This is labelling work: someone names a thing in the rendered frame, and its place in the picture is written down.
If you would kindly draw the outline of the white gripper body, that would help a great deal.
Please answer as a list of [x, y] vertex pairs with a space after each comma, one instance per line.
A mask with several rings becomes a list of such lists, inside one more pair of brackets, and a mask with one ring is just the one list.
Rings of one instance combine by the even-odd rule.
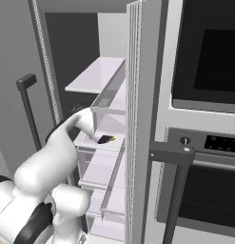
[[76, 127], [84, 132], [90, 139], [99, 142], [101, 136], [94, 130], [93, 115], [90, 108], [85, 108], [78, 113]]

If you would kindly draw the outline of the white fridge shelf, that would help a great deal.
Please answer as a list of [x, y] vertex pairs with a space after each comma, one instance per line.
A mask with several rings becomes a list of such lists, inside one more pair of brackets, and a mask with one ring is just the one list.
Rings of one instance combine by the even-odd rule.
[[120, 133], [113, 133], [112, 136], [115, 137], [114, 141], [110, 141], [106, 144], [98, 144], [94, 140], [90, 139], [87, 134], [85, 134], [84, 132], [80, 132], [73, 141], [73, 143], [77, 147], [119, 151], [122, 148], [122, 145], [124, 144], [125, 136]]
[[99, 93], [124, 61], [119, 57], [98, 57], [65, 87], [65, 91]]

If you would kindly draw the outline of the clear fridge bin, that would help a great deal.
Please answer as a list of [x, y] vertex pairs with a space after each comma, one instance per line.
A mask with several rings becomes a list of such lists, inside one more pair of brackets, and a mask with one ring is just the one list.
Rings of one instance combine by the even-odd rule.
[[126, 62], [123, 61], [91, 105], [94, 130], [125, 133]]

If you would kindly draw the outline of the white fridge drawer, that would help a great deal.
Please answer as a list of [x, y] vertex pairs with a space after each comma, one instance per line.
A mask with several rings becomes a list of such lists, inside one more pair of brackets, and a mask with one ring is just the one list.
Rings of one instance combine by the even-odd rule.
[[79, 185], [84, 188], [105, 190], [124, 150], [78, 148]]
[[87, 215], [117, 223], [125, 222], [125, 198], [123, 191], [91, 190], [90, 193], [90, 207]]

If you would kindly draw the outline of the grey ridged fridge door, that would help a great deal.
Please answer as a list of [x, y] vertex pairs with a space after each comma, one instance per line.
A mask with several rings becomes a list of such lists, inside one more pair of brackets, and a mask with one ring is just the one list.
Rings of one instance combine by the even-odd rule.
[[168, 0], [127, 5], [125, 244], [145, 244], [155, 75], [163, 58], [167, 8]]

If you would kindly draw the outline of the grey fridge body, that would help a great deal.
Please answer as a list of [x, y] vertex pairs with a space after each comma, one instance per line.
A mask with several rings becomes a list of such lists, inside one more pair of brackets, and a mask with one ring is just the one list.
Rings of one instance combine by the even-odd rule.
[[[102, 7], [99, 0], [33, 0], [33, 7], [49, 97], [55, 119], [61, 120], [73, 109], [90, 108], [101, 92], [65, 91], [92, 62], [98, 57], [126, 62], [126, 13], [124, 8]], [[121, 149], [123, 156], [104, 191], [123, 191], [125, 197], [125, 139]], [[78, 159], [74, 177], [81, 187]], [[91, 190], [98, 190], [81, 188], [90, 195]], [[92, 244], [125, 244], [125, 222], [87, 214], [85, 221]]]

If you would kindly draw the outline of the pale grey oven cabinet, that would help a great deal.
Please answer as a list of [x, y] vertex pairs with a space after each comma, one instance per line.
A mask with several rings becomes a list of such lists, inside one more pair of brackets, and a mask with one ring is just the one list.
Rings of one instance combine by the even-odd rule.
[[[154, 139], [161, 142], [165, 141], [168, 127], [235, 135], [235, 113], [174, 109], [171, 106], [171, 83], [183, 2], [184, 0], [168, 0], [167, 4], [159, 101], [154, 107], [157, 116]], [[151, 164], [145, 244], [162, 244], [166, 225], [156, 220], [156, 214], [161, 205], [159, 200], [161, 199], [164, 168], [165, 166], [161, 162]], [[178, 226], [175, 229], [173, 243], [235, 244], [235, 229], [181, 218], [178, 220]]]

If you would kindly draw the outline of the steel built-in oven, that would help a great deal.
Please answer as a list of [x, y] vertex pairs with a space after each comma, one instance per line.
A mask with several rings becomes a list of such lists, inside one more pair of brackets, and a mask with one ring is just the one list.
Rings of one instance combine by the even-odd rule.
[[235, 135], [168, 128], [166, 142], [195, 149], [179, 210], [179, 219], [235, 229]]

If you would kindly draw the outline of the black built-in microwave oven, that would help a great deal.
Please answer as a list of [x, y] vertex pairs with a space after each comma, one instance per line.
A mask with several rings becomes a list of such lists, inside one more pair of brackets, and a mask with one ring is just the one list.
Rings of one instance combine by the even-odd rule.
[[235, 113], [235, 0], [184, 0], [172, 106]]

